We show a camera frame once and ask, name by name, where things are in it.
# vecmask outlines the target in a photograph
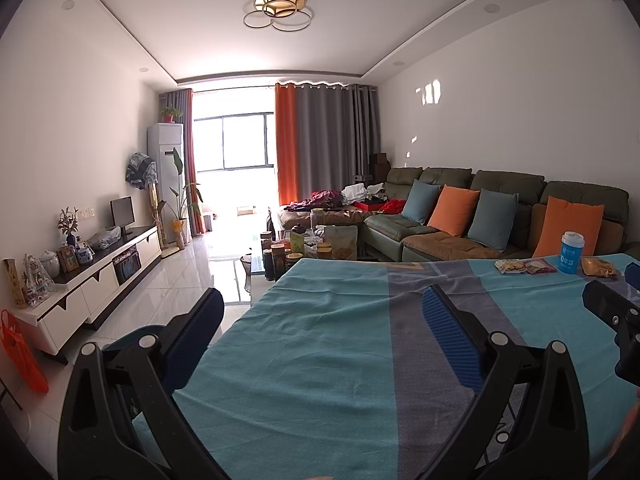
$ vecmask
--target blue tumbler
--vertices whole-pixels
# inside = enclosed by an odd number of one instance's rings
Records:
[[[558,270],[567,274],[575,274],[578,262],[584,247],[584,237],[580,233],[567,231],[562,235],[562,247],[560,249],[560,263]]]

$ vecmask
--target window frame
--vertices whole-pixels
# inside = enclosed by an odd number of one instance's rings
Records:
[[[274,112],[251,112],[248,114],[231,114],[231,115],[220,115],[215,117],[202,117],[198,119],[194,119],[193,122],[197,123],[200,121],[211,121],[215,119],[222,120],[222,168],[217,170],[196,170],[196,173],[210,173],[213,171],[237,171],[237,170],[255,170],[257,168],[273,168],[273,164],[269,164],[269,154],[267,151],[267,116],[273,115]],[[264,139],[264,164],[259,164],[257,166],[235,166],[233,168],[225,167],[225,118],[231,117],[252,117],[252,116],[262,116],[262,124],[264,125],[262,131],[262,137]]]

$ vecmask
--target floor-standing air conditioner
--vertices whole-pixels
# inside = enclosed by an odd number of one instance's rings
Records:
[[[165,200],[173,208],[176,214],[176,198],[171,188],[181,192],[184,187],[184,171],[178,176],[178,170],[174,164],[174,148],[178,150],[180,158],[184,162],[184,150],[182,148],[182,124],[156,123],[146,129],[147,152],[158,164],[158,200]],[[189,227],[188,212],[185,211],[184,241],[191,241],[191,228]],[[171,222],[175,220],[174,213],[167,206],[162,209],[162,225],[166,241],[175,242],[175,234],[171,229]]]

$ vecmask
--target small plant in vase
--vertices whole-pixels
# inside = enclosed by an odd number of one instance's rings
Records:
[[[174,165],[175,169],[178,170],[178,178],[180,178],[180,176],[182,176],[182,172],[184,171],[184,164],[182,163],[182,159],[180,158],[180,153],[178,153],[178,150],[176,150],[175,148]],[[187,208],[191,207],[196,215],[200,214],[200,206],[198,205],[198,201],[202,202],[202,195],[200,194],[200,190],[197,188],[197,186],[199,186],[199,184],[192,182],[182,187],[180,191],[176,191],[173,187],[169,188],[175,195],[175,210],[166,202],[166,200],[162,200],[158,204],[158,210],[162,210],[162,208],[166,205],[175,215],[175,220],[171,223],[171,229],[175,233],[175,241],[180,250],[184,249],[184,238],[182,236],[182,231],[184,229],[184,224],[187,221]],[[196,193],[197,200],[195,202],[189,202],[191,189],[195,190]]]
[[[182,117],[182,110],[175,106],[165,106],[160,110],[160,115],[162,115],[163,123],[173,123],[175,122],[174,118]]]
[[[66,210],[60,210],[60,220],[58,220],[58,229],[66,235],[66,243],[72,247],[76,246],[76,237],[74,233],[78,232],[78,209],[74,208],[71,212],[67,207]]]

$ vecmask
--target computer screen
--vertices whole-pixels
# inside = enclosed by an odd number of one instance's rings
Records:
[[[126,196],[117,200],[111,200],[111,214],[113,215],[113,224],[120,227],[133,224],[135,218],[133,216],[133,205],[131,197]]]

